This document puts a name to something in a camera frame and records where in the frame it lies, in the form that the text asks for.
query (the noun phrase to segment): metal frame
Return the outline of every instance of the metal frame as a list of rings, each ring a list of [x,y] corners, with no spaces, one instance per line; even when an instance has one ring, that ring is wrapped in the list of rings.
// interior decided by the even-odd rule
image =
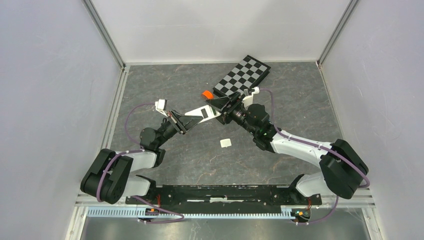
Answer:
[[[146,214],[151,207],[147,205],[136,205],[127,207],[109,207],[109,206],[91,206],[88,208],[87,217],[92,218],[158,218],[173,219],[180,218],[173,214],[161,213],[157,216]],[[232,213],[232,214],[204,214],[204,213],[188,213],[184,214],[186,219],[295,219],[291,216],[292,209],[281,207],[281,213]]]
[[[316,62],[316,58],[304,58],[298,60],[267,60],[263,59],[261,62],[265,63],[309,63]],[[140,62],[127,62],[128,66],[145,66],[145,65],[172,65],[172,64],[238,64],[240,60],[212,60],[212,61],[140,61]]]
[[[341,136],[344,137],[345,134],[344,134],[343,129],[342,129],[342,126],[340,124],[339,116],[337,115],[336,108],[333,105],[333,101],[332,101],[332,99],[330,97],[330,91],[329,91],[329,88],[327,86],[326,79],[324,78],[323,68],[322,68],[321,65],[318,64],[318,61],[316,62],[316,66],[318,67],[319,74],[321,75],[322,82],[324,83],[325,92],[327,93],[328,100],[330,102],[330,106],[331,106],[331,109],[332,109],[332,114],[334,115],[335,121],[337,123],[337,128],[340,131]]]
[[[127,84],[128,72],[130,71],[130,67],[131,66],[126,66],[119,77],[115,97],[113,98],[112,108],[110,109],[109,118],[107,120],[106,130],[104,132],[103,140],[101,141],[102,149],[110,147],[112,144],[112,137],[114,136],[118,113],[121,108],[122,97],[124,96],[124,90]]]
[[[352,12],[355,10],[358,2],[360,0],[350,0],[349,4],[347,5],[346,9],[344,10],[343,15],[341,16],[340,20],[338,21],[337,26],[335,27],[330,39],[328,40],[327,44],[324,47],[324,50],[321,53],[321,56],[319,56],[318,61],[316,63],[318,64],[318,67],[321,69],[321,65],[326,60],[327,56],[329,55],[330,50],[333,48],[335,42],[340,36],[340,33],[342,32],[343,28],[345,27],[346,23],[348,22],[349,18],[352,15]]]
[[[117,47],[114,44],[114,41],[112,41],[111,36],[108,33],[108,30],[106,29],[105,25],[103,24],[102,19],[99,16],[99,13],[97,12],[96,8],[94,7],[94,4],[91,0],[82,0],[84,3],[85,8],[87,9],[88,13],[90,14],[91,18],[93,19],[93,22],[95,26],[98,29],[98,32],[103,37],[103,40],[106,42],[107,46],[109,47],[110,52],[113,55],[113,58],[115,58],[116,63],[121,68],[125,68],[125,62],[122,59],[120,53],[118,52]]]
[[[122,68],[121,76],[119,78],[119,82],[116,87],[116,92],[113,100],[113,105],[110,110],[109,119],[107,121],[106,130],[104,133],[103,141],[101,143],[102,148],[107,148],[112,143],[112,138],[115,131],[115,125],[118,118],[119,109],[121,107],[122,98],[124,95],[125,86],[127,83],[127,77],[129,73],[130,66],[126,66],[125,62],[123,61],[121,55],[119,54],[115,44],[113,43],[106,27],[104,26],[99,14],[96,11],[96,8],[94,7],[91,0],[82,0],[85,7],[87,8],[87,11],[89,12],[91,18],[93,19],[94,23],[96,24],[96,27],[98,31],[100,32],[101,36],[103,37],[104,41],[106,42],[107,46],[109,47],[113,57],[115,58],[116,62],[119,66]],[[352,15],[352,12],[354,11],[355,7],[357,6],[359,0],[351,0],[344,11],[341,19],[339,20],[334,32],[332,33],[330,39],[328,40],[322,54],[320,55],[319,59],[316,61],[317,66],[320,70],[321,76],[322,76],[322,69],[321,66],[323,62],[325,61],[326,57],[328,56],[330,50],[334,46],[335,42],[337,41],[338,37],[341,34],[341,31],[343,30],[344,26],[346,25],[347,21],[349,20],[350,16]],[[322,78],[324,81],[324,85],[327,89],[326,82],[324,80],[324,77]],[[334,113],[340,132],[343,136],[343,132],[340,128],[339,119],[337,118],[337,114]],[[97,202],[96,199],[92,196],[89,196],[83,192],[79,192],[78,197],[76,198],[75,207],[72,213],[72,217],[69,223],[68,230],[66,232],[66,238],[67,240],[80,240],[83,228],[85,224],[85,220],[87,217],[135,217],[133,214],[128,214],[129,211],[136,211],[140,210],[142,208],[146,208],[146,205],[126,205],[125,204],[125,197],[122,197],[117,203],[111,205],[105,202]],[[321,206],[313,206],[315,208],[332,208],[335,201],[335,196],[322,196],[322,205]],[[282,212],[284,210],[288,209],[297,209],[297,208],[306,208],[307,206],[281,206]],[[339,199],[339,203],[337,205],[337,208],[361,208],[362,213],[365,219],[365,223],[369,232],[369,235],[371,237],[371,240],[383,240],[385,239],[382,235],[382,232],[380,231],[379,227],[379,219],[377,214],[377,209],[373,200],[373,197],[371,195],[371,192],[368,188],[365,189],[358,189],[355,192],[355,195],[352,199]],[[190,217],[192,218],[198,218],[198,217],[207,217],[204,215],[196,215],[192,214]],[[251,216],[233,216],[234,218],[274,218],[274,219],[281,219],[286,218],[284,215],[282,216],[269,216],[269,215],[251,215]]]

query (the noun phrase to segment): gray marble floor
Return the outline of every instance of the gray marble floor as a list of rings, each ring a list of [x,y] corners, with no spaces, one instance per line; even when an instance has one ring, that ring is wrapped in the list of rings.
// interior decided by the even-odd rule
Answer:
[[[275,122],[291,134],[333,142],[340,138],[323,80],[314,62],[272,62],[270,74],[259,85],[275,95]],[[234,63],[131,66],[119,109],[111,149],[134,150],[124,123],[137,105],[168,99],[167,109],[185,113],[205,105],[200,97],[233,67]],[[271,112],[270,96],[262,92],[255,103]],[[138,139],[146,127],[158,128],[162,115],[153,107],[136,110],[129,118],[131,136]],[[232,146],[221,148],[220,140]],[[158,184],[289,184],[299,174],[319,169],[294,157],[258,149],[251,135],[232,122],[221,125],[213,119],[186,135],[175,135],[163,146],[166,155],[156,168],[137,172]]]

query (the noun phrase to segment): white wall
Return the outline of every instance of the white wall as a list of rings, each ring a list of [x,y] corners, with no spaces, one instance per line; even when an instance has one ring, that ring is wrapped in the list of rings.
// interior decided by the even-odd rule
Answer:
[[[92,0],[124,61],[316,60],[349,0]]]
[[[387,239],[423,239],[424,2],[360,1],[324,77]]]
[[[0,239],[65,237],[119,73],[81,1],[1,1]]]

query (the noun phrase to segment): small white object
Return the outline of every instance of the small white object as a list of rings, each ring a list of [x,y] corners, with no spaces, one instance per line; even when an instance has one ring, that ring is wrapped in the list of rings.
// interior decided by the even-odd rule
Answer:
[[[165,104],[166,104],[166,100],[165,99],[159,99],[159,101],[157,101],[157,109],[159,110],[165,110]]]
[[[221,143],[221,148],[226,148],[226,147],[231,146],[231,140],[229,138],[222,139],[219,142]]]
[[[167,113],[165,112],[165,108],[167,107],[167,100],[166,99],[159,99],[158,101],[154,102],[154,109],[167,117]]]
[[[252,95],[255,95],[255,94],[258,94],[258,93],[259,93],[259,87],[258,86],[255,86],[253,88]]]

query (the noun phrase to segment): gray floor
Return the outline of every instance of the gray floor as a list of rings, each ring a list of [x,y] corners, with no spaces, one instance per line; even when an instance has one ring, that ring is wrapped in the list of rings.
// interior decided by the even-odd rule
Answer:
[[[321,218],[328,209],[313,209]],[[369,240],[360,209],[338,209],[325,222],[295,226],[275,219],[187,219],[144,225],[133,218],[89,217],[82,240]]]
[[[275,95],[275,122],[293,135],[333,142],[340,131],[329,97],[314,62],[272,62],[270,74],[259,85]],[[119,110],[111,149],[137,149],[124,131],[128,113],[137,105],[168,99],[168,109],[180,113],[205,105],[204,90],[220,81],[234,63],[131,66]],[[268,93],[255,96],[271,112]],[[153,107],[136,110],[129,119],[129,131],[138,139],[146,127],[158,128],[162,115]],[[232,146],[221,148],[220,140],[231,139]],[[299,174],[319,169],[294,157],[258,149],[252,137],[232,122],[221,125],[212,119],[186,135],[176,135],[162,148],[162,165],[138,174],[158,184],[289,184]]]

